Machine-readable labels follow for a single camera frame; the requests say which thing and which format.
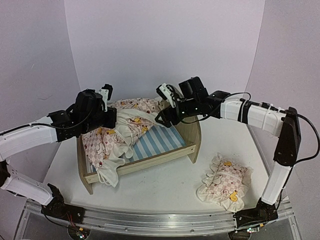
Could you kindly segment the wooden pet bed frame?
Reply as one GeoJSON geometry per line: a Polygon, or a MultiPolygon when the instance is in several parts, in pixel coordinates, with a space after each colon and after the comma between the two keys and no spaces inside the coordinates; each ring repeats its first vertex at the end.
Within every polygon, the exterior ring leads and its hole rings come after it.
{"type": "MultiPolygon", "coordinates": [[[[161,110],[168,107],[170,104],[161,99],[161,110]]],[[[191,117],[188,121],[192,122],[198,120],[197,117],[191,117]]],[[[137,172],[143,169],[147,169],[150,167],[154,167],[174,159],[188,156],[192,163],[197,161],[197,157],[199,154],[200,146],[201,146],[201,127],[198,122],[192,124],[183,124],[179,123],[175,127],[178,133],[183,138],[186,146],[180,147],[175,150],[170,150],[165,153],[161,153],[155,156],[147,157],[142,160],[135,161],[133,163],[126,163],[123,166],[117,168],[118,173],[118,181],[119,177],[122,175],[130,174],[133,172],[137,172]]],[[[98,183],[98,174],[97,171],[89,172],[87,169],[87,162],[85,157],[85,151],[83,147],[82,137],[77,140],[77,163],[78,163],[78,172],[79,177],[88,191],[89,194],[93,194],[94,183],[98,183]]]]}

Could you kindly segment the duck print ruffled bed cover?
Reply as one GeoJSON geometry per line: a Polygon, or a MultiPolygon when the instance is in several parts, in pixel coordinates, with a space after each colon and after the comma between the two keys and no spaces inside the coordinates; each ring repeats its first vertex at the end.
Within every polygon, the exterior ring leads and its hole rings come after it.
{"type": "Polygon", "coordinates": [[[98,127],[83,134],[82,144],[86,159],[96,169],[98,181],[116,187],[119,182],[117,168],[134,155],[134,144],[157,125],[155,118],[162,106],[159,97],[131,98],[109,105],[116,109],[114,128],[98,127]]]}

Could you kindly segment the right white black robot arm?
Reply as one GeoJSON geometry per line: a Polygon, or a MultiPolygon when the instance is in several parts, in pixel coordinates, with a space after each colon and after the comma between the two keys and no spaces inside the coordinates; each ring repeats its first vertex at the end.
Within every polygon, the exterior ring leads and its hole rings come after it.
{"type": "Polygon", "coordinates": [[[278,138],[274,152],[274,165],[256,207],[241,210],[234,215],[237,229],[258,227],[278,218],[276,201],[282,195],[298,157],[301,131],[295,108],[284,110],[269,103],[238,98],[237,93],[217,90],[211,94],[199,77],[192,77],[176,88],[163,83],[157,94],[169,103],[156,116],[155,121],[167,128],[186,118],[202,116],[237,121],[261,129],[278,138]]]}

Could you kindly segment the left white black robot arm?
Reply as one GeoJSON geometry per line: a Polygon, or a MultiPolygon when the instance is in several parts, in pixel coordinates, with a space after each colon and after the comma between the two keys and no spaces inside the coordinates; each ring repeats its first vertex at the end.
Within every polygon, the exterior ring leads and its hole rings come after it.
{"type": "Polygon", "coordinates": [[[108,107],[112,91],[113,87],[109,84],[98,91],[83,90],[66,110],[51,112],[39,120],[1,132],[0,188],[39,203],[42,214],[47,217],[81,223],[84,208],[66,204],[56,186],[50,183],[44,185],[19,173],[7,159],[37,146],[79,138],[99,127],[113,129],[117,110],[108,107]]]}

